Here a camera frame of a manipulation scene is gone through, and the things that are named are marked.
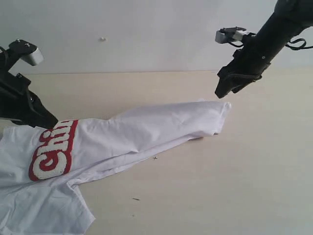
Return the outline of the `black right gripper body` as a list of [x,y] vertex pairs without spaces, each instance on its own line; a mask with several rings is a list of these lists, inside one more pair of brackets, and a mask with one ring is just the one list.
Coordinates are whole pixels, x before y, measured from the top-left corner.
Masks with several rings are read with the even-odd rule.
[[233,54],[233,60],[222,67],[217,76],[219,81],[215,95],[223,98],[230,92],[237,93],[249,84],[262,78],[262,73],[270,66],[270,61],[262,55],[254,43],[247,43]]

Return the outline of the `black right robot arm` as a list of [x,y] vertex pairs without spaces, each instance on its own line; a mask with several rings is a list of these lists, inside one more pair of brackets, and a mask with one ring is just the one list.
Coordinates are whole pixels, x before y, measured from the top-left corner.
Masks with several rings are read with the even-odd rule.
[[262,78],[274,57],[284,48],[309,49],[303,43],[293,47],[293,37],[313,25],[313,2],[311,0],[279,0],[274,12],[257,33],[242,27],[221,28],[216,32],[219,44],[237,45],[233,60],[218,72],[219,82],[215,95],[225,97],[234,94]]

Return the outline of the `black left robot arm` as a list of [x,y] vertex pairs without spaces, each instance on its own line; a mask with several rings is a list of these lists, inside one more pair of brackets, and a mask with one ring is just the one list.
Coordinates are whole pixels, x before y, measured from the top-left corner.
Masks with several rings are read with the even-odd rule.
[[31,81],[20,73],[9,72],[21,55],[11,49],[1,47],[0,50],[0,118],[16,125],[53,128],[58,119],[29,90]]

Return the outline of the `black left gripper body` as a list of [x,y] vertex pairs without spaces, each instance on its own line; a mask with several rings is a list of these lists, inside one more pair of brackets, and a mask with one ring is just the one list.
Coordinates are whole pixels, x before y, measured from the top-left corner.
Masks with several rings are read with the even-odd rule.
[[21,74],[0,73],[0,118],[16,125],[53,128],[58,119],[29,90],[31,81]]

